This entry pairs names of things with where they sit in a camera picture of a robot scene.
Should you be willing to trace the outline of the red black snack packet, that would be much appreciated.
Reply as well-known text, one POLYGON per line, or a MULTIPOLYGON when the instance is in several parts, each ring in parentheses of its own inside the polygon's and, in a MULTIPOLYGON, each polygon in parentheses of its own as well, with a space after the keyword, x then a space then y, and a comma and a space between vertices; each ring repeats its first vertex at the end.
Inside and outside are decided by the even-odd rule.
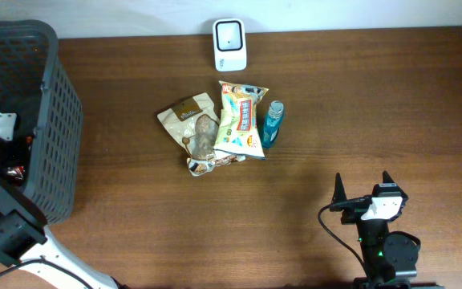
POLYGON ((25 180, 26 170, 21 165, 7 167, 4 170, 4 175, 7 180, 12 182, 23 182, 25 180))

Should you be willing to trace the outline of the yellow chip bag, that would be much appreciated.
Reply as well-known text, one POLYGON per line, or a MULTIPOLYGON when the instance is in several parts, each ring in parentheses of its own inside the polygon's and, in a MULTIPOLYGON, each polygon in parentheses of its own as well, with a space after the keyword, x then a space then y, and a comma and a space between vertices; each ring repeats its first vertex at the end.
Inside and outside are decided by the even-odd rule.
POLYGON ((221 122, 214 148, 229 154, 264 159, 257 129, 257 105, 268 88, 220 81, 221 122))

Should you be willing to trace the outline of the beige brown snack pouch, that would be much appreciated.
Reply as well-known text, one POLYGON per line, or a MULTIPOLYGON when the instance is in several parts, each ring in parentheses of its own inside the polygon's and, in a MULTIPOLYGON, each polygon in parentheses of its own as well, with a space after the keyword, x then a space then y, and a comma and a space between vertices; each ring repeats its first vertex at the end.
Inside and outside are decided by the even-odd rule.
POLYGON ((207 93, 182 100, 159 113, 157 118, 188 154, 188 170, 194 177, 210 173, 216 167, 246 159, 245 156, 214 149, 220 119, 214 112, 214 102, 207 93))

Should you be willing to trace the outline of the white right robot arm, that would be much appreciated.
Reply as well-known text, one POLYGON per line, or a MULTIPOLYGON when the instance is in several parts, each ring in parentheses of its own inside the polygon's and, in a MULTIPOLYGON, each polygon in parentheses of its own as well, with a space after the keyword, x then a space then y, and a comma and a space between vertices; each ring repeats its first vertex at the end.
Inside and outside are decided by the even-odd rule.
POLYGON ((328 210, 342 214, 343 225, 355 225, 362 254, 364 278, 353 281, 354 288, 438 288, 436 283, 413 283, 421 241, 403 231, 391 231, 388 225, 401 214, 408 196, 388 172, 374 185, 372 193, 348 198, 339 174, 328 210))

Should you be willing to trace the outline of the blue liquid bottle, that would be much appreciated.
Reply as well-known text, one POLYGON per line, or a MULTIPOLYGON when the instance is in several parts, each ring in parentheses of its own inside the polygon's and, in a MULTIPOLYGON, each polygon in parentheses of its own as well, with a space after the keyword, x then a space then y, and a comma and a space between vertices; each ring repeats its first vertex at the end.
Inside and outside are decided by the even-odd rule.
POLYGON ((261 135, 261 145, 264 149, 269 149, 274 145, 282 124, 284 112, 284 104, 281 101, 275 100, 270 104, 261 135))

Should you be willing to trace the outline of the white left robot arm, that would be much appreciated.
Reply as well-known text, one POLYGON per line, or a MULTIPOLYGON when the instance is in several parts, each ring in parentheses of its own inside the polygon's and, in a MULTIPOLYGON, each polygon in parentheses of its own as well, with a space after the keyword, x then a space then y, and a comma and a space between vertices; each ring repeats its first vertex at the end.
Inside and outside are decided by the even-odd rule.
POLYGON ((0 178, 0 278, 26 271, 64 289, 125 288, 70 252, 45 224, 42 212, 0 178))

